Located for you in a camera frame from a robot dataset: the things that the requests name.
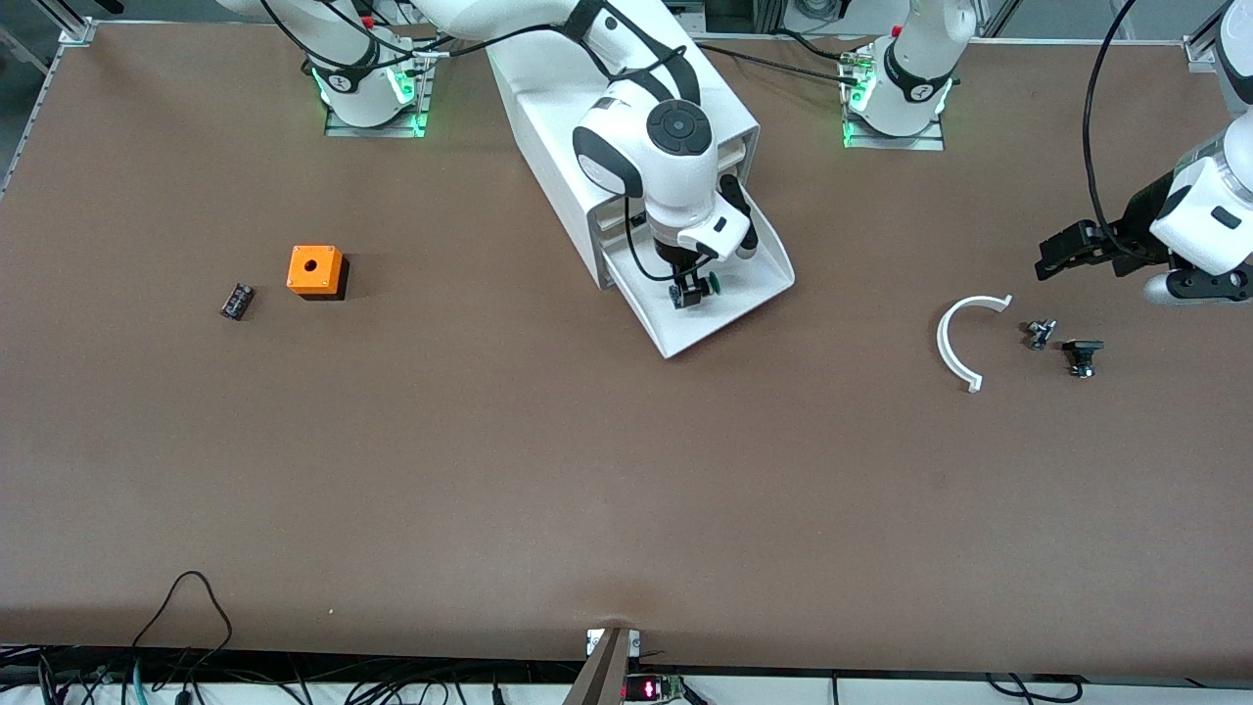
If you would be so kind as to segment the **white curved plastic arc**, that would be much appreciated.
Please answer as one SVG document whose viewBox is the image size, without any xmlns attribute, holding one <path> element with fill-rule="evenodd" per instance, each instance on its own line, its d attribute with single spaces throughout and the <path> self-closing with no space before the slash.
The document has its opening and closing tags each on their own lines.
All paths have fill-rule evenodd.
<svg viewBox="0 0 1253 705">
<path fill-rule="evenodd" d="M 959 354 L 954 349 L 951 342 L 951 323 L 954 317 L 960 309 L 969 307 L 979 307 L 984 309 L 992 309 L 994 312 L 1004 312 L 1009 306 L 1012 304 L 1014 296 L 1002 296 L 1002 298 L 994 298 L 994 296 L 971 296 L 971 298 L 965 298 L 956 301 L 949 307 L 937 322 L 935 331 L 935 341 L 937 353 L 940 359 L 944 362 L 949 372 L 961 379 L 966 384 L 966 389 L 970 394 L 977 394 L 980 389 L 984 389 L 984 374 L 976 373 L 965 362 L 959 358 Z"/>
</svg>

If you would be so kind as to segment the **small device with red display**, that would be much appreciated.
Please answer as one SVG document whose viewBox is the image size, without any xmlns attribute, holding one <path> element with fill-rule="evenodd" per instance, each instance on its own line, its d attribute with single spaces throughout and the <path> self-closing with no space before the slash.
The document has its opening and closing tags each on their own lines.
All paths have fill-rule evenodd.
<svg viewBox="0 0 1253 705">
<path fill-rule="evenodd" d="M 623 705 L 667 705 L 685 701 L 685 682 L 667 674 L 626 675 L 621 685 Z"/>
</svg>

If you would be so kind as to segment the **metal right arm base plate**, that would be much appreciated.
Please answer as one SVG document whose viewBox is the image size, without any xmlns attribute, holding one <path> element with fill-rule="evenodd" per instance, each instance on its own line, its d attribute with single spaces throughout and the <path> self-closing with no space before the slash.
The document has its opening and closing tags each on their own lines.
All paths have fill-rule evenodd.
<svg viewBox="0 0 1253 705">
<path fill-rule="evenodd" d="M 436 76 L 435 55 L 407 55 L 411 38 L 375 26 L 376 43 L 361 66 L 309 68 L 327 109 L 327 135 L 421 138 Z"/>
</svg>

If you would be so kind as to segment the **white lowest cabinet drawer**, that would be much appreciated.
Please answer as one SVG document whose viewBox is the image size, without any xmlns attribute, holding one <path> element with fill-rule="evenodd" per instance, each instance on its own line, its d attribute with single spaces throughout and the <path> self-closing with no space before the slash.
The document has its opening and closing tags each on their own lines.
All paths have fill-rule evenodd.
<svg viewBox="0 0 1253 705">
<path fill-rule="evenodd" d="M 670 280 L 648 280 L 637 265 L 618 267 L 616 262 L 604 258 L 608 275 L 621 291 L 662 357 L 672 358 L 692 348 L 794 286 L 794 268 L 777 229 L 752 198 L 748 198 L 748 204 L 761 238 L 756 257 L 744 260 L 730 255 L 724 262 L 715 260 L 702 267 L 700 275 L 715 273 L 720 294 L 709 296 L 698 306 L 675 309 Z"/>
</svg>

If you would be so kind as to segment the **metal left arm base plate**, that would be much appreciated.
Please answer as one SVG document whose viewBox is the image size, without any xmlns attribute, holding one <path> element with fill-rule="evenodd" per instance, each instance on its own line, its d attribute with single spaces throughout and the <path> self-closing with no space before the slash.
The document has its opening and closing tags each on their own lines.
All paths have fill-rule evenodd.
<svg viewBox="0 0 1253 705">
<path fill-rule="evenodd" d="M 952 90 L 952 76 L 918 79 L 891 71 L 887 49 L 893 38 L 883 35 L 858 48 L 860 63 L 841 68 L 843 86 L 843 147 L 873 149 L 944 149 L 941 113 Z"/>
</svg>

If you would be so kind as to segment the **orange button box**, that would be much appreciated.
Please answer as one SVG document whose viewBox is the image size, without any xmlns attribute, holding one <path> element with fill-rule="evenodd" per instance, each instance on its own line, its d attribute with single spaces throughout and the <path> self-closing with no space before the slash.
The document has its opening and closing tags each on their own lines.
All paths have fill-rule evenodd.
<svg viewBox="0 0 1253 705">
<path fill-rule="evenodd" d="M 294 245 L 284 277 L 286 287 L 302 301 L 345 301 L 350 260 L 336 245 Z"/>
</svg>

